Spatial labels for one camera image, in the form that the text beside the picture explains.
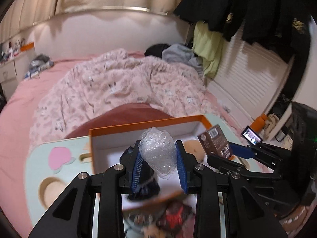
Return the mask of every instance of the bubble wrap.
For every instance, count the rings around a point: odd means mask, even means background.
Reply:
[[[149,128],[141,135],[139,151],[143,159],[161,178],[174,172],[177,166],[176,146],[165,130]]]

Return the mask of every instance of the brown drink carton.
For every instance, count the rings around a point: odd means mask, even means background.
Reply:
[[[219,124],[198,135],[198,139],[207,155],[217,155],[229,159],[233,152]]]

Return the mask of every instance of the black cloth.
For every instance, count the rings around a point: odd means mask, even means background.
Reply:
[[[2,86],[0,84],[0,113],[6,104],[7,104],[7,100],[4,97]]]
[[[162,58],[162,52],[169,48],[170,45],[169,44],[156,44],[153,46],[150,46],[144,53],[145,56],[156,56],[158,58]]]
[[[174,14],[189,23],[204,21],[210,31],[222,32],[232,0],[182,0]]]
[[[223,36],[230,41],[244,20],[242,39],[257,42],[294,63],[282,90],[292,99],[304,74],[310,50],[310,14],[302,0],[233,0]]]

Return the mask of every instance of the smartphone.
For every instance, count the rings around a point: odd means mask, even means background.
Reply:
[[[244,137],[249,143],[255,145],[256,143],[260,143],[263,140],[261,137],[256,134],[254,130],[250,128],[250,126],[247,126],[243,132],[241,133],[241,136]]]

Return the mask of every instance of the pink bedsheet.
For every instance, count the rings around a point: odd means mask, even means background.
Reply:
[[[33,113],[40,100],[68,70],[89,59],[91,57],[58,61],[52,69],[41,73],[39,79],[21,82],[0,115],[0,206],[23,238],[27,238],[32,229],[24,192],[24,165]],[[221,110],[214,96],[207,97]],[[234,125],[225,112],[221,115]]]

